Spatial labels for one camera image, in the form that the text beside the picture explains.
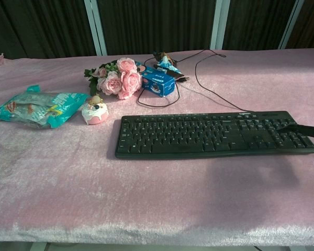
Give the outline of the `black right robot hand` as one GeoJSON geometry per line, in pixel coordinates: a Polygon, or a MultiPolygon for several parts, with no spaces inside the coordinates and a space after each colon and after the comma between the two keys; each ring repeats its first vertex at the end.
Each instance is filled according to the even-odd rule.
{"type": "Polygon", "coordinates": [[[314,127],[312,126],[306,126],[306,125],[300,125],[300,124],[289,124],[283,128],[277,129],[279,133],[286,133],[286,132],[295,132],[295,133],[301,133],[305,136],[310,136],[314,138],[314,127]]]}

